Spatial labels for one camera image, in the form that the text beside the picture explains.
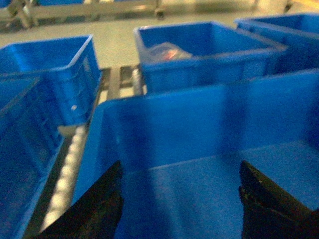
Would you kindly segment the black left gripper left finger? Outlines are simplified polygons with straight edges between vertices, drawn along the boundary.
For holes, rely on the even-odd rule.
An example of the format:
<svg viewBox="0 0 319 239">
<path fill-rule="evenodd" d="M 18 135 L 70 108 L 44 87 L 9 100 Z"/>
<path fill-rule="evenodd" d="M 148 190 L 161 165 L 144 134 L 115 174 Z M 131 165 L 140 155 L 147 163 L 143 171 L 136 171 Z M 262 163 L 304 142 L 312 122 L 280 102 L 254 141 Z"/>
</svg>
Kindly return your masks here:
<svg viewBox="0 0 319 239">
<path fill-rule="evenodd" d="M 122 216 L 123 168 L 118 160 L 38 239 L 113 239 Z"/>
</svg>

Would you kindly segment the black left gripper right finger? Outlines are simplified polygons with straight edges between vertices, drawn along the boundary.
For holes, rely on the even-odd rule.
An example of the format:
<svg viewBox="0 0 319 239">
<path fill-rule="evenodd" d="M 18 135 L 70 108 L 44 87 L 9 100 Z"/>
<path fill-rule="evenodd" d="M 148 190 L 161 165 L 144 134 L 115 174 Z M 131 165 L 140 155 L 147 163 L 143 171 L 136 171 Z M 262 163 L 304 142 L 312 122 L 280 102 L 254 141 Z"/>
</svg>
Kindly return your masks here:
<svg viewBox="0 0 319 239">
<path fill-rule="evenodd" d="M 239 197 L 244 239 L 317 239 L 319 211 L 311 210 L 244 160 Z"/>
</svg>

